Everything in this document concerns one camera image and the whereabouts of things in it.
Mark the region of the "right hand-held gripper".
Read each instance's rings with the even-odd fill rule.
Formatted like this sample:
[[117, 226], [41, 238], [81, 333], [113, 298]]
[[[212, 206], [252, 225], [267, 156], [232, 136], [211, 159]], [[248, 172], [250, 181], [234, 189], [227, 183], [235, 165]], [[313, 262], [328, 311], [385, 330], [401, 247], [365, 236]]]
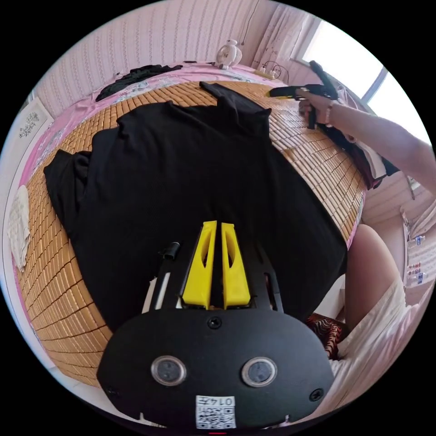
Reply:
[[[302, 96], [300, 96], [297, 93], [298, 89], [303, 89], [312, 94], [329, 98], [332, 101], [337, 101], [338, 99], [337, 91], [334, 87], [321, 85], [321, 84], [306, 84], [302, 86], [298, 85], [298, 86], [273, 88], [269, 90], [268, 96], [270, 98], [293, 99], [295, 101], [299, 101], [302, 99]], [[317, 123], [318, 122], [316, 121], [315, 114], [311, 114], [309, 117], [309, 121], [307, 123], [308, 128], [315, 129]]]

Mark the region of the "person's right hand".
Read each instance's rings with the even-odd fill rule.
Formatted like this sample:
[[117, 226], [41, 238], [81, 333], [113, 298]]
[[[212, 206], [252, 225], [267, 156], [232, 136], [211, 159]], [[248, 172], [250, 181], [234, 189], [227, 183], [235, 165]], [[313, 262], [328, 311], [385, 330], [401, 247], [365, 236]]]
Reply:
[[316, 121], [331, 127], [331, 114], [334, 101], [329, 98], [312, 94], [306, 90], [298, 89], [299, 100], [298, 111], [308, 122], [311, 114], [315, 114]]

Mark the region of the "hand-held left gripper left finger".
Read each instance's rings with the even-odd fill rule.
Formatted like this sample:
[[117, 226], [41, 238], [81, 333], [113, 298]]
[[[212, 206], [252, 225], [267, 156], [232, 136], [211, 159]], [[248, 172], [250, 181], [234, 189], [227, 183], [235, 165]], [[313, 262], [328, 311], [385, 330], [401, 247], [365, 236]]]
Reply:
[[203, 223], [182, 294], [186, 305], [210, 304], [216, 232], [217, 221]]

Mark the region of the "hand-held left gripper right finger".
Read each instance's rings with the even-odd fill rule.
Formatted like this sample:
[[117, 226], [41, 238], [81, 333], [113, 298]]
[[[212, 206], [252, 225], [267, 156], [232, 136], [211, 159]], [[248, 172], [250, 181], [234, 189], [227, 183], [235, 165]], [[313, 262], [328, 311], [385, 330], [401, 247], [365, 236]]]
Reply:
[[221, 223], [224, 307], [245, 307], [251, 295], [233, 224]]

